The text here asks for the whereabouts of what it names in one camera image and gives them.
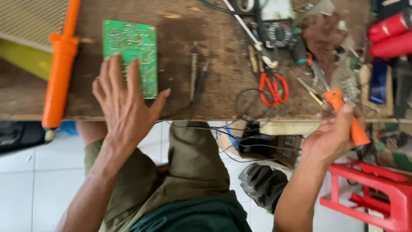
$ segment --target electronic component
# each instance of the electronic component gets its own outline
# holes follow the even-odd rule
[[[123,75],[133,58],[140,64],[140,81],[145,99],[157,96],[157,39],[156,28],[113,20],[103,21],[103,55],[122,54]]]

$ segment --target hand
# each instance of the hand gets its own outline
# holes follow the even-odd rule
[[[327,168],[341,155],[350,151],[355,146],[350,138],[352,117],[355,115],[358,122],[364,124],[360,109],[354,106],[354,103],[347,102],[336,114],[331,105],[324,104],[324,112],[318,114],[318,117],[322,118],[319,128],[303,142],[302,158],[321,162]]]
[[[115,138],[119,146],[127,146],[131,153],[159,119],[170,92],[169,88],[159,93],[152,107],[148,108],[140,88],[137,58],[130,63],[126,84],[122,75],[121,54],[107,57],[101,65],[100,76],[93,82],[93,95],[106,118],[106,138]]]

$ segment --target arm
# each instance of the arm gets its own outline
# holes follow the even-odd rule
[[[119,54],[106,58],[100,76],[93,82],[93,94],[102,107],[108,126],[100,153],[86,180],[56,227],[57,232],[97,232],[112,195],[116,176],[137,145],[158,120],[170,94],[161,92],[147,108],[140,89],[137,59],[124,83]]]
[[[326,171],[337,158],[354,146],[349,135],[353,103],[346,103],[336,118],[328,112],[324,112],[323,116],[317,131],[305,139],[302,160],[276,206],[276,232],[312,231],[314,206]]]

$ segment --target dark green shirt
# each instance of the dark green shirt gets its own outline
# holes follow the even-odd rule
[[[236,195],[174,201],[144,215],[129,232],[252,232]]]

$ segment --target person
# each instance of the person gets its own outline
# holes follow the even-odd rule
[[[179,126],[187,122],[173,123],[170,174],[163,178],[136,148],[159,119],[171,90],[160,92],[147,107],[138,60],[131,62],[127,83],[120,61],[120,54],[104,59],[92,86],[105,122],[77,123],[86,144],[86,179],[56,231],[250,232],[247,214],[229,190],[229,174],[210,130],[183,129]],[[336,116],[325,107],[324,119],[304,141],[302,160],[279,199],[274,231],[312,231],[314,204],[326,170],[354,146],[349,136],[353,107],[346,103]],[[205,122],[189,125],[208,128]]]

